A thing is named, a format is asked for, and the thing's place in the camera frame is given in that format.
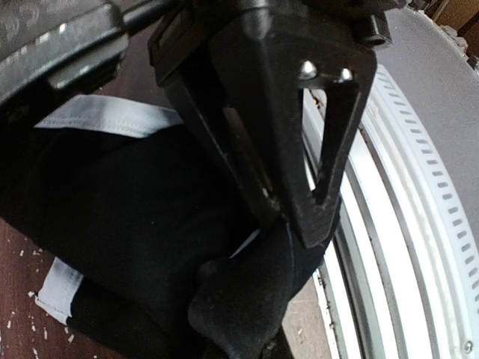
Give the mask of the black underwear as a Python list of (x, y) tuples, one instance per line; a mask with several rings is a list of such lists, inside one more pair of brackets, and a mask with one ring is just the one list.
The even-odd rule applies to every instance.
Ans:
[(79, 95), (1, 126), (1, 217), (54, 256), (35, 301), (127, 358), (258, 358), (321, 263), (261, 230), (175, 111)]

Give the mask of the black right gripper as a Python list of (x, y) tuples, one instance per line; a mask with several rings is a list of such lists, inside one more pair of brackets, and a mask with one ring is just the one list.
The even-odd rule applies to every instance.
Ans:
[(391, 41), (385, 13), (392, 8), (392, 1), (181, 1), (160, 20), (148, 43), (156, 82), (261, 228), (272, 226), (280, 205), (210, 59), (266, 39), (276, 17), (294, 43), (371, 51)]

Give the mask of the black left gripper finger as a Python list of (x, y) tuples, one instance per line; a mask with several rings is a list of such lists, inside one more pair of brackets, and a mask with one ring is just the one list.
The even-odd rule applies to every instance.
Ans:
[[(273, 191), (308, 248), (332, 233), (341, 180), (376, 70), (371, 51), (351, 51), (306, 38), (294, 43), (275, 18), (264, 40), (247, 40), (213, 66), (259, 155)], [(327, 96), (315, 188), (305, 174), (302, 95)]]

